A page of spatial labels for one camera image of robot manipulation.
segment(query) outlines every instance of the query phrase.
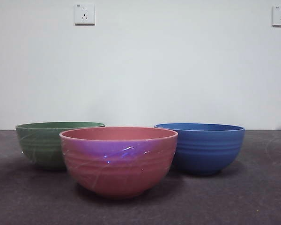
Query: ceramic bowl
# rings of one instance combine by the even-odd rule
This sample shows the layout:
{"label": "ceramic bowl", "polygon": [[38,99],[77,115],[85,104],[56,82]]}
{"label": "ceramic bowl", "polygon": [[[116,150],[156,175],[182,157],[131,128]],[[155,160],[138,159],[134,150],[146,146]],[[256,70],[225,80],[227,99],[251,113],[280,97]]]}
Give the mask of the ceramic bowl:
{"label": "ceramic bowl", "polygon": [[65,130],[104,127],[93,122],[30,123],[15,127],[24,155],[45,169],[65,169],[59,133]]}
{"label": "ceramic bowl", "polygon": [[199,123],[167,123],[155,127],[178,132],[173,164],[196,175],[211,175],[231,164],[241,149],[245,131],[238,126]]}
{"label": "ceramic bowl", "polygon": [[177,132],[150,127],[98,127],[60,134],[70,175],[111,199],[140,195],[169,171]]}

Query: pink bowl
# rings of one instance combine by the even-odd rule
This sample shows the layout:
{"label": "pink bowl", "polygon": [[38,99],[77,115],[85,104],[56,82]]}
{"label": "pink bowl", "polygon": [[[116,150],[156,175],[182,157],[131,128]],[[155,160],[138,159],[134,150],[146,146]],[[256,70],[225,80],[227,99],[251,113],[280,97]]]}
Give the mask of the pink bowl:
{"label": "pink bowl", "polygon": [[177,132],[150,127],[95,127],[60,133],[71,176],[108,198],[140,195],[169,171]]}

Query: tabletop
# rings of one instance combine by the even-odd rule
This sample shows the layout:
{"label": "tabletop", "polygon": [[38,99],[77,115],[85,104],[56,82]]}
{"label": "tabletop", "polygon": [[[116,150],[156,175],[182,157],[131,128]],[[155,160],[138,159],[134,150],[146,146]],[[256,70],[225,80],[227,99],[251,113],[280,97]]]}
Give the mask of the tabletop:
{"label": "tabletop", "polygon": [[199,177],[171,168],[144,194],[108,200],[32,165],[0,131],[0,225],[281,225],[281,131],[246,131],[236,160]]}

